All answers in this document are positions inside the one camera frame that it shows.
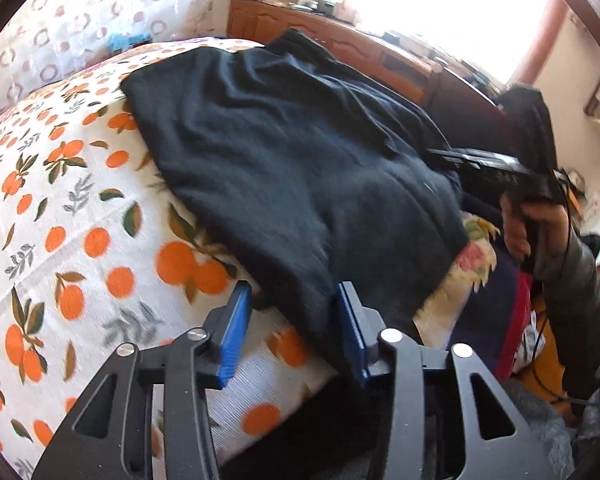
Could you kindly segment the person's right hand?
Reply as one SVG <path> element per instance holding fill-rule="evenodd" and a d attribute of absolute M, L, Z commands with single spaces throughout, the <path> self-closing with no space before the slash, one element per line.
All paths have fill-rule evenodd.
<path fill-rule="evenodd" d="M 518 261 L 538 252 L 547 257 L 565 255 L 570 240 L 570 223 L 563 206 L 532 202 L 514 205 L 508 194 L 500 198 L 504 240 Z"/>

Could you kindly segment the grey right sleeve forearm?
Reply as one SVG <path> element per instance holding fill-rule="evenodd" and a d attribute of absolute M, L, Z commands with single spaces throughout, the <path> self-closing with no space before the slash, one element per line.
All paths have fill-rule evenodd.
<path fill-rule="evenodd" d="M 544 301 L 562 388 L 570 398 L 587 401 L 600 388 L 600 277 L 590 248 L 564 226 L 545 232 L 544 263 L 535 277 Z"/>

